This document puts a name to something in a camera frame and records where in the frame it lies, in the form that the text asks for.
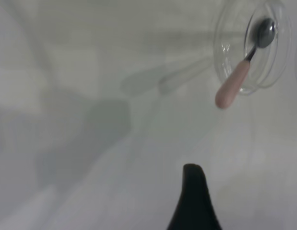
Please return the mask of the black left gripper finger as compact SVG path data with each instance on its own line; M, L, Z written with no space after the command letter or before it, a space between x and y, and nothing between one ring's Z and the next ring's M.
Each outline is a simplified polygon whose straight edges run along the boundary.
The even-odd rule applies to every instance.
M204 171L197 164L185 164L182 190L169 230L220 230Z

